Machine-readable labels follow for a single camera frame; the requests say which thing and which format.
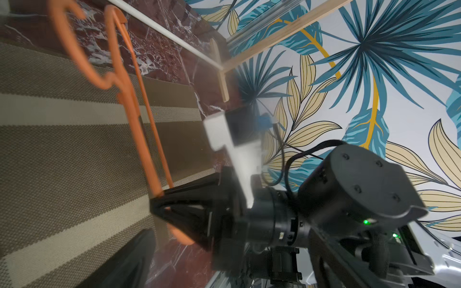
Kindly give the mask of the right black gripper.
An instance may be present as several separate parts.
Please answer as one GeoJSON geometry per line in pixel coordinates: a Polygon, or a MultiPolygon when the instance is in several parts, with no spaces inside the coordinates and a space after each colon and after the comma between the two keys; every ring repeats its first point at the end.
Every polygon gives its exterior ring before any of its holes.
{"type": "Polygon", "coordinates": [[[150,199],[149,208],[204,250],[212,250],[214,270],[237,274],[249,264],[252,273],[296,274],[297,255],[307,246],[306,217],[286,192],[259,185],[251,190],[255,199],[248,208],[236,173],[224,168],[167,189],[163,196],[150,199]],[[173,205],[211,208],[212,204],[213,212],[160,210],[173,205]]]}

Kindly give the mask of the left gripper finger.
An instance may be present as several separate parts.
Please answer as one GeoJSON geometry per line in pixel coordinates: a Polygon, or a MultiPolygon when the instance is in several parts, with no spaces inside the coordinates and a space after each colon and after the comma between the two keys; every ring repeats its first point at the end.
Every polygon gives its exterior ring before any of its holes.
{"type": "Polygon", "coordinates": [[[155,250],[155,232],[144,229],[78,286],[142,288],[146,283],[155,250]]]}

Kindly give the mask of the brown checked placemat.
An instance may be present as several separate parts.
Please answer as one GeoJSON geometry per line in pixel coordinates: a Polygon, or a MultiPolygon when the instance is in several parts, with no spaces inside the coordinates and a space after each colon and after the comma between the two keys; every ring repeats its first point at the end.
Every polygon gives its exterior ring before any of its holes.
{"type": "Polygon", "coordinates": [[[74,288],[144,229],[150,288],[202,288],[210,254],[175,240],[149,192],[118,90],[68,59],[1,44],[1,286],[74,288]]]}

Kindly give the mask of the orange plastic hanger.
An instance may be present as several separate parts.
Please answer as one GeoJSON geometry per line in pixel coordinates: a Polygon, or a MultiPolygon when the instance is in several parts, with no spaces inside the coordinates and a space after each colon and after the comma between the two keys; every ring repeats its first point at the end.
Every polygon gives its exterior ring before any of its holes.
{"type": "Polygon", "coordinates": [[[117,95],[118,101],[123,105],[128,123],[132,132],[133,140],[138,150],[140,161],[145,172],[146,181],[150,193],[154,198],[160,198],[164,195],[164,191],[157,175],[155,165],[153,163],[150,148],[145,137],[144,124],[140,113],[138,98],[136,96],[132,81],[125,69],[122,56],[118,44],[118,37],[121,36],[125,42],[135,67],[136,77],[141,89],[142,98],[144,100],[145,109],[150,120],[150,126],[154,135],[160,160],[169,187],[173,187],[174,183],[168,167],[163,147],[158,135],[157,127],[152,115],[151,106],[146,94],[144,82],[136,60],[136,55],[133,45],[126,28],[127,19],[123,12],[114,5],[107,5],[104,8],[104,20],[106,33],[108,38],[110,56],[114,70],[106,73],[104,76],[99,75],[92,64],[88,61],[84,50],[80,47],[75,33],[68,22],[67,12],[72,12],[77,18],[85,19],[85,13],[75,1],[49,1],[48,2],[49,16],[54,25],[55,31],[61,40],[66,52],[71,56],[78,69],[85,77],[96,87],[102,90],[116,86],[120,92],[117,95]]]}

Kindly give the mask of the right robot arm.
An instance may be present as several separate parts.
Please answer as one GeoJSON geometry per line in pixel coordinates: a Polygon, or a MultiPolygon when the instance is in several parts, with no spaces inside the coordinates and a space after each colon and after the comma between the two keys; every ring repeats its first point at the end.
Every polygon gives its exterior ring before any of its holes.
{"type": "Polygon", "coordinates": [[[212,253],[232,287],[458,288],[461,245],[419,222],[427,208],[404,170],[340,140],[296,193],[264,187],[261,146],[232,167],[170,189],[151,212],[212,253]]]}

